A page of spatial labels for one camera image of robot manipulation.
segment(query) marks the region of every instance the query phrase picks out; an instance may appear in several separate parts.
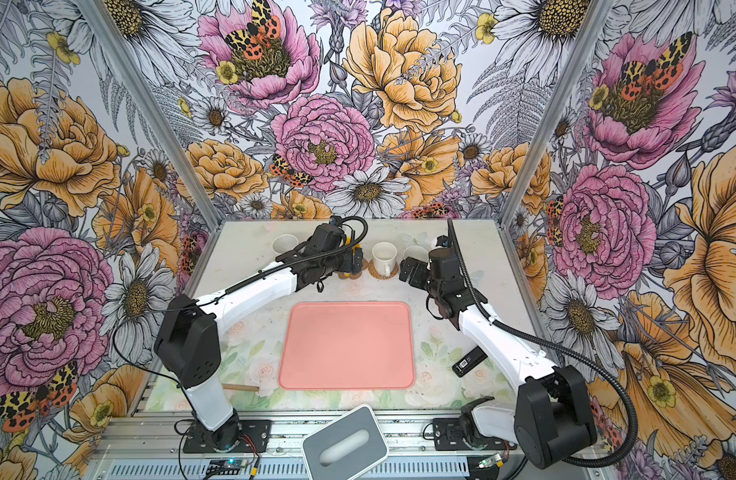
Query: pink tray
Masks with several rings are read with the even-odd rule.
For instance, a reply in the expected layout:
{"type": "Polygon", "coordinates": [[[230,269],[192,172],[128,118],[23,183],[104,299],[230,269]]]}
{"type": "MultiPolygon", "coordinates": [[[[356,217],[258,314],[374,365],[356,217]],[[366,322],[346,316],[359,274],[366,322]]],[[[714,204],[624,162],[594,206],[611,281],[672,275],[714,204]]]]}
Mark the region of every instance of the pink tray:
{"type": "Polygon", "coordinates": [[[277,381],[286,390],[398,390],[415,380],[403,302],[304,302],[290,311],[277,381]]]}

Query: black mounting plate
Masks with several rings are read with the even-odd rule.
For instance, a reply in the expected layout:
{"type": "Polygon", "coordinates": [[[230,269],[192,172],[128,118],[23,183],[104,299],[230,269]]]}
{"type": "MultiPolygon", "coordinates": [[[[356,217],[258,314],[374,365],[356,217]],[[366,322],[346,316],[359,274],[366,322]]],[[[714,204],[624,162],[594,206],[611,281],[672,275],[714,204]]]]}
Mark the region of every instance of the black mounting plate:
{"type": "Polygon", "coordinates": [[[471,448],[464,441],[464,431],[459,426],[458,418],[434,418],[432,429],[435,435],[435,450],[451,452],[453,450],[506,450],[500,438],[489,438],[483,448],[471,448]]]}
{"type": "MultiPolygon", "coordinates": [[[[250,437],[250,440],[256,446],[258,453],[267,451],[267,440],[269,440],[270,420],[242,420],[242,433],[250,437]]],[[[208,441],[208,431],[200,422],[195,422],[194,427],[187,434],[184,440],[184,453],[216,453],[210,447],[208,441]]],[[[240,443],[226,453],[251,453],[253,450],[250,445],[242,438],[240,443]]]]}

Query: daisy center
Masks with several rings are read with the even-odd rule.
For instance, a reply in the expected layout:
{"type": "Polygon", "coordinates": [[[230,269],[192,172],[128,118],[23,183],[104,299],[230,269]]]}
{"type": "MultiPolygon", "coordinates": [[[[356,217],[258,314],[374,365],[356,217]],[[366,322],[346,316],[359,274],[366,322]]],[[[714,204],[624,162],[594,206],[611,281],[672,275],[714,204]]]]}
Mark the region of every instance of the daisy center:
{"type": "Polygon", "coordinates": [[[480,148],[477,145],[469,145],[469,147],[464,148],[462,154],[464,155],[464,160],[474,160],[480,155],[480,148]]]}
{"type": "Polygon", "coordinates": [[[77,313],[72,303],[61,297],[46,303],[37,303],[32,309],[35,311],[35,320],[24,325],[22,331],[35,340],[43,333],[51,333],[55,339],[64,338],[77,313]]]}
{"type": "Polygon", "coordinates": [[[370,202],[379,198],[384,190],[377,184],[358,185],[355,188],[355,198],[361,202],[370,202]]]}
{"type": "Polygon", "coordinates": [[[307,149],[315,156],[315,163],[318,165],[330,165],[336,161],[336,149],[324,140],[317,145],[309,142],[307,149]]]}
{"type": "Polygon", "coordinates": [[[576,236],[576,241],[585,254],[593,254],[598,251],[602,242],[600,238],[600,224],[594,224],[589,220],[589,215],[582,218],[582,231],[576,236]]]}
{"type": "Polygon", "coordinates": [[[166,168],[163,164],[156,163],[152,165],[152,174],[155,178],[157,178],[161,182],[164,182],[165,179],[168,177],[168,168],[166,168]]]}
{"type": "Polygon", "coordinates": [[[208,112],[208,121],[211,125],[218,127],[224,122],[224,114],[221,110],[210,110],[208,112]]]}
{"type": "Polygon", "coordinates": [[[557,37],[575,35],[588,6],[589,0],[547,0],[538,16],[538,26],[557,37]]]}
{"type": "Polygon", "coordinates": [[[573,328],[581,333],[588,335],[594,330],[594,318],[589,308],[578,300],[571,300],[568,304],[568,318],[573,328]]]}
{"type": "Polygon", "coordinates": [[[720,470],[720,474],[723,475],[723,478],[736,480],[736,456],[726,452],[715,465],[718,466],[718,470],[720,470]]]}
{"type": "Polygon", "coordinates": [[[555,127],[555,137],[562,137],[568,132],[568,122],[566,120],[560,120],[555,127]]]}
{"type": "Polygon", "coordinates": [[[147,298],[149,298],[149,288],[147,283],[142,280],[134,280],[128,288],[128,294],[125,296],[125,313],[128,318],[144,313],[147,306],[147,298]]]}
{"type": "Polygon", "coordinates": [[[124,37],[130,38],[142,30],[142,11],[133,3],[133,0],[104,0],[114,24],[124,37]]]}
{"type": "Polygon", "coordinates": [[[248,60],[244,55],[233,56],[236,72],[232,73],[237,73],[240,79],[246,82],[254,78],[264,78],[267,75],[285,78],[290,67],[290,53],[285,49],[280,38],[269,40],[269,42],[269,47],[262,46],[264,52],[257,60],[248,60]]]}

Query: white daisy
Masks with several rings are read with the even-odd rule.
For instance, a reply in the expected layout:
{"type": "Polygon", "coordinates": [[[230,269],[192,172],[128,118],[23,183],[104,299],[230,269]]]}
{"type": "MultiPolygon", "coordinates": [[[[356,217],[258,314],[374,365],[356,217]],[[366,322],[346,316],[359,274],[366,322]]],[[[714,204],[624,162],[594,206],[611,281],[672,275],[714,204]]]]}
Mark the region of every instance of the white daisy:
{"type": "Polygon", "coordinates": [[[509,222],[509,235],[513,240],[516,240],[520,236],[523,236],[528,232],[528,225],[531,223],[531,215],[528,209],[522,204],[517,206],[515,210],[515,216],[509,222]]]}
{"type": "MultiPolygon", "coordinates": [[[[167,309],[174,296],[174,274],[165,266],[165,260],[160,261],[160,248],[147,244],[138,267],[128,252],[123,254],[120,278],[122,283],[113,283],[104,292],[107,302],[102,314],[106,318],[101,334],[111,335],[120,325],[115,337],[120,353],[132,362],[146,365],[152,360],[152,345],[163,321],[164,313],[160,310],[167,309]]],[[[110,360],[117,366],[123,365],[125,360],[111,342],[110,360]]]]}
{"type": "Polygon", "coordinates": [[[407,195],[397,195],[410,190],[409,178],[387,178],[389,167],[376,168],[369,176],[362,170],[337,180],[334,191],[325,197],[332,212],[342,216],[365,218],[391,218],[406,208],[407,195]]]}
{"type": "Polygon", "coordinates": [[[496,63],[512,62],[509,76],[525,66],[526,79],[541,86],[554,80],[571,55],[589,0],[494,0],[498,23],[491,30],[501,41],[496,63]]]}
{"type": "Polygon", "coordinates": [[[736,13],[736,0],[638,0],[630,13],[630,32],[663,44],[686,32],[706,33],[715,22],[726,23],[736,13]]]}
{"type": "Polygon", "coordinates": [[[707,480],[735,480],[736,479],[736,437],[730,436],[722,442],[723,456],[704,472],[707,480]]]}
{"type": "Polygon", "coordinates": [[[243,212],[256,220],[269,219],[272,215],[272,200],[258,192],[243,197],[239,206],[243,212]]]}
{"type": "MultiPolygon", "coordinates": [[[[187,78],[187,64],[194,59],[190,47],[200,45],[191,33],[195,20],[192,5],[183,0],[104,0],[114,24],[136,57],[144,76],[155,86],[187,78]]],[[[45,0],[43,9],[53,27],[65,35],[69,49],[91,60],[101,78],[110,72],[110,61],[78,8],[78,0],[45,0]]]]}
{"type": "Polygon", "coordinates": [[[229,109],[219,97],[208,97],[192,104],[192,121],[198,128],[221,135],[229,127],[229,109]]]}
{"type": "Polygon", "coordinates": [[[491,153],[491,142],[483,134],[464,134],[459,143],[459,151],[467,163],[481,161],[491,153]]]}
{"type": "Polygon", "coordinates": [[[146,153],[141,160],[142,166],[159,187],[165,188],[176,172],[171,168],[171,162],[162,150],[153,149],[146,153]]]}
{"type": "MultiPolygon", "coordinates": [[[[598,299],[594,285],[585,285],[571,271],[568,278],[552,273],[539,303],[540,316],[545,321],[554,342],[579,352],[589,359],[597,353],[603,367],[618,376],[624,368],[622,354],[605,334],[619,328],[618,318],[607,310],[594,306],[598,299]]],[[[584,380],[591,382],[596,373],[584,363],[566,357],[565,361],[578,369],[584,380]]]]}

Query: pink peony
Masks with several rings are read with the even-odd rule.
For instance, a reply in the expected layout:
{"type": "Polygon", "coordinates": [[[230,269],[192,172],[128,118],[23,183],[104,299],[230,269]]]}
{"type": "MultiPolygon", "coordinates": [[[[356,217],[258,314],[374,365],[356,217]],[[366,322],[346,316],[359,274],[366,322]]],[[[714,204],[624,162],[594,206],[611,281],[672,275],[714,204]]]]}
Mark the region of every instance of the pink peony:
{"type": "Polygon", "coordinates": [[[592,80],[594,91],[582,122],[584,143],[612,162],[627,162],[632,168],[648,168],[676,145],[694,124],[700,108],[691,108],[694,90],[704,62],[696,59],[694,35],[680,64],[682,73],[665,90],[649,86],[634,100],[624,100],[622,66],[627,62],[647,65],[658,59],[669,44],[644,44],[641,37],[622,37],[592,80]]]}
{"type": "Polygon", "coordinates": [[[272,120],[277,154],[314,179],[309,186],[330,192],[336,180],[373,163],[373,137],[363,114],[316,94],[301,97],[272,120]]]}
{"type": "Polygon", "coordinates": [[[32,228],[0,241],[0,396],[35,391],[71,360],[80,375],[98,365],[112,280],[101,252],[64,230],[32,228]]]}
{"type": "Polygon", "coordinates": [[[234,7],[229,16],[216,12],[216,17],[200,16],[198,35],[203,65],[211,70],[219,67],[217,85],[229,89],[230,108],[241,113],[263,109],[272,104],[292,101],[299,94],[309,93],[320,80],[320,45],[315,34],[309,37],[296,22],[290,7],[285,13],[270,0],[272,15],[280,20],[280,38],[273,40],[259,60],[247,60],[233,55],[224,38],[228,33],[248,29],[251,8],[238,13],[234,7]]]}
{"type": "Polygon", "coordinates": [[[582,276],[603,299],[623,295],[654,252],[656,226],[647,212],[640,177],[623,165],[585,166],[563,197],[558,270],[582,276]]]}

